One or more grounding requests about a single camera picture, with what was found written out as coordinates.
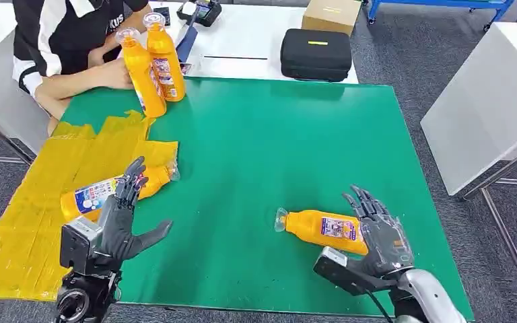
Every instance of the cardboard box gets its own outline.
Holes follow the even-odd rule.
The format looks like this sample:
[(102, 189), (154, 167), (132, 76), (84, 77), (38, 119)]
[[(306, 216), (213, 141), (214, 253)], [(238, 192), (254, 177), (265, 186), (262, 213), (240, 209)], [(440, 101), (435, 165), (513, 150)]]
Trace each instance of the cardboard box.
[(311, 0), (302, 17), (302, 29), (343, 32), (351, 35), (361, 1)]

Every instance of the robot finger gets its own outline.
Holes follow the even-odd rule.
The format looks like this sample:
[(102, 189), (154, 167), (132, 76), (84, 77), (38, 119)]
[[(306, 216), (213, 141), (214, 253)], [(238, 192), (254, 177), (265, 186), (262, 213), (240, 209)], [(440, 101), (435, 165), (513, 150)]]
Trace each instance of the robot finger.
[(357, 199), (359, 200), (360, 208), (358, 214), (360, 215), (360, 219), (368, 217), (375, 221), (377, 210), (372, 203), (371, 195), (366, 190), (362, 190), (356, 185), (350, 185), (350, 189), (354, 191)]
[(131, 259), (142, 251), (163, 240), (169, 233), (173, 221), (164, 220), (155, 229), (133, 238), (132, 244), (124, 255), (124, 259)]
[(382, 201), (380, 201), (380, 200), (376, 199), (375, 197), (373, 197), (373, 195), (371, 195), (370, 192), (368, 192), (366, 190), (362, 190), (362, 191), (363, 191), (363, 194), (364, 194), (365, 198), (367, 199), (367, 201), (369, 201), (369, 203), (371, 203), (373, 208), (376, 210), (377, 214), (390, 215), (389, 214), (389, 210), (382, 203)]
[(361, 205), (359, 205), (355, 198), (347, 193), (342, 193), (342, 196), (344, 196), (344, 199), (348, 201), (349, 206), (353, 209), (354, 216), (359, 218), (365, 216), (364, 210), (361, 208)]
[(127, 199), (128, 201), (131, 201), (132, 199), (130, 197), (130, 194), (136, 190), (135, 185), (138, 181), (138, 177), (141, 173), (145, 171), (145, 166), (141, 164), (136, 164), (140, 158), (136, 159), (130, 167), (126, 170), (124, 173), (124, 176), (120, 179), (120, 182), (118, 183), (118, 186), (116, 187), (115, 196), (118, 199)]
[(144, 160), (145, 158), (143, 156), (136, 158), (136, 160), (128, 166), (124, 175), (129, 175), (130, 177), (133, 177), (134, 174), (138, 175), (139, 173), (137, 172), (137, 168), (142, 166)]
[(133, 200), (130, 200), (130, 205), (134, 207), (137, 203), (137, 199), (139, 198), (139, 191), (141, 188), (147, 183), (149, 178), (143, 177), (140, 180), (137, 181), (136, 185), (134, 185), (133, 192), (135, 193), (135, 196), (133, 197)]

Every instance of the metal table leg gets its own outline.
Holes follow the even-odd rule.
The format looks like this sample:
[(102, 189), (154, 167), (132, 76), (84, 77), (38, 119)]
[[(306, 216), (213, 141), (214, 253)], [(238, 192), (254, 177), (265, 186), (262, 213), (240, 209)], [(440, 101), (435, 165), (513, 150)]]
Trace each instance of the metal table leg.
[(9, 147), (19, 158), (27, 165), (32, 164), (33, 158), (23, 151), (17, 144), (15, 144), (9, 137), (5, 136), (0, 131), (0, 141)]
[(498, 213), (498, 210), (496, 209), (496, 205), (494, 204), (494, 201), (492, 201), (488, 188), (483, 187), (480, 189), (480, 191), (489, 206), (489, 209), (491, 211), (494, 221), (496, 222), (496, 225), (498, 227), (498, 232), (500, 233), (500, 237), (502, 238), (502, 240), (504, 240), (504, 243), (506, 244), (506, 248), (508, 249), (508, 251), (510, 252), (510, 255), (512, 256), (512, 261), (514, 262), (514, 265), (517, 268), (517, 249), (516, 249), (516, 246), (514, 245), (514, 242), (512, 241), (512, 238), (510, 237), (510, 234), (508, 233), (508, 229), (506, 229), (506, 226), (504, 225), (504, 222), (502, 221), (502, 218), (500, 217), (500, 214)]
[(470, 191), (465, 193), (462, 197), (465, 200), (469, 200), (471, 197), (473, 197), (475, 194), (477, 194), (481, 188), (486, 188), (490, 184), (500, 180), (502, 177), (506, 176), (512, 170), (514, 170), (514, 168), (516, 166), (517, 166), (517, 157), (514, 160), (510, 161), (508, 164), (506, 164), (503, 168), (499, 169), (496, 173), (490, 175), (487, 179), (485, 179), (484, 181), (480, 182), (478, 185), (473, 187)]

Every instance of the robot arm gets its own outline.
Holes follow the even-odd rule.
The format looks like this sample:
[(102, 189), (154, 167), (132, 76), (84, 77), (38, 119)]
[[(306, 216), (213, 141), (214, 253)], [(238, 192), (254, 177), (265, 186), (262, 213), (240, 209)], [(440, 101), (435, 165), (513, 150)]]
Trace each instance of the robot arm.
[(120, 268), (124, 260), (164, 239), (171, 221), (161, 222), (140, 236), (131, 233), (135, 204), (143, 177), (143, 157), (136, 159), (120, 178), (116, 192), (102, 207), (98, 223), (78, 217), (63, 225), (61, 266), (71, 268), (57, 295), (55, 323), (102, 322), (118, 301)]
[(351, 189), (357, 199), (343, 196), (360, 221), (369, 252), (355, 260), (325, 247), (314, 271), (352, 295), (367, 293), (387, 318), (372, 294), (389, 291), (397, 322), (466, 322), (439, 281), (431, 273), (413, 268), (413, 253), (401, 222), (368, 191), (354, 185)]

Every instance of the blue cart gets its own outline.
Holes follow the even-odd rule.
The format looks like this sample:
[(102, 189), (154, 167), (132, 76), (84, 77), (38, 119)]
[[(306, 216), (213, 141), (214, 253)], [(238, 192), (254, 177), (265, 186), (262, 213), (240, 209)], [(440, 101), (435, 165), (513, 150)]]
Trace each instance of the blue cart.
[[(367, 5), (369, 0), (363, 0), (362, 5)], [(472, 12), (475, 9), (495, 9), (496, 14), (492, 20), (485, 25), (484, 30), (488, 31), (493, 22), (497, 22), (508, 10), (514, 0), (372, 0), (372, 7), (368, 14), (368, 23), (370, 25), (376, 22), (376, 12), (381, 3), (403, 3), (405, 5), (440, 5), (444, 7), (467, 7)]]

